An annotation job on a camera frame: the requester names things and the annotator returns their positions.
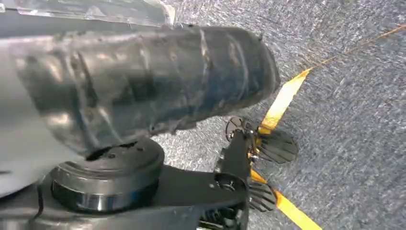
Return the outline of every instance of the yellow tape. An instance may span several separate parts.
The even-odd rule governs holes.
[[[259,175],[256,171],[251,169],[251,178],[260,183],[267,184],[268,182]],[[282,211],[289,219],[291,219],[297,226],[304,230],[321,230],[314,221],[312,221],[304,212],[300,211],[292,202],[284,197],[280,192],[275,191],[277,203],[276,207]]]
[[[282,86],[281,90],[276,96],[275,101],[269,108],[264,120],[262,121],[262,128],[259,129],[260,133],[268,134],[271,132],[271,130],[275,129],[279,120],[282,118],[289,104],[293,100],[293,96],[295,96],[311,70],[312,68],[306,69]]]
[[[285,83],[281,90],[279,91],[278,95],[276,96],[275,101],[269,108],[267,114],[265,115],[265,118],[262,121],[261,128],[259,128],[259,132],[262,134],[269,134],[272,130],[275,129],[277,126],[278,122],[282,118],[283,114],[285,113],[286,109],[288,108],[289,104],[293,100],[293,97],[297,94],[298,90],[300,89],[300,86],[302,85],[303,81],[306,79],[307,75],[309,72],[317,67],[320,67],[322,65],[325,65],[332,60],[335,60],[337,58],[343,57],[346,54],[349,54],[360,47],[370,44],[372,42],[375,42],[376,40],[386,37],[390,34],[396,33],[400,30],[406,29],[406,24],[403,24],[399,26],[398,28],[395,28],[387,33],[384,33],[378,37],[375,37],[371,40],[368,40],[364,43],[361,43],[359,46],[350,49],[346,52],[340,53],[338,55],[335,55],[329,59],[326,59],[322,62],[320,62],[318,65],[313,66],[312,68],[306,69],[303,72],[301,72],[299,75]],[[253,180],[256,180],[261,183],[268,183],[263,177],[261,177],[257,172],[254,170],[251,170],[251,178]],[[297,226],[299,226],[301,229],[304,230],[320,230],[321,227],[319,227],[315,222],[313,222],[305,213],[300,211],[297,207],[295,207],[292,202],[290,202],[286,197],[284,197],[280,192],[275,190],[275,194],[277,196],[277,204],[276,206],[281,210],[288,218],[290,218]]]

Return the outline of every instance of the gray carpet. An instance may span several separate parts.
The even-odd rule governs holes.
[[[406,23],[404,0],[166,0],[178,21],[264,33],[282,81]],[[300,153],[257,169],[324,229],[406,229],[406,30],[315,69],[278,129]],[[274,96],[236,115],[261,120]],[[167,163],[211,171],[226,117],[156,138]],[[252,212],[251,229],[297,229],[280,211]]]

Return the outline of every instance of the black cylindrical part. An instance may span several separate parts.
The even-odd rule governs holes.
[[[238,28],[66,34],[12,53],[54,135],[81,153],[188,128],[253,105],[280,83],[272,53]]]

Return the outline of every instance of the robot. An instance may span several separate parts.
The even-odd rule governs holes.
[[[165,165],[150,139],[276,91],[273,55],[254,34],[190,25],[8,38],[0,65],[2,229],[244,230],[249,208],[275,208],[250,170],[294,160],[288,135],[232,118],[213,172]]]

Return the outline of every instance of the transparent plastic sheet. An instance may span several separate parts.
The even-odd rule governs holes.
[[[148,26],[173,24],[175,10],[160,0],[0,0],[0,12]]]

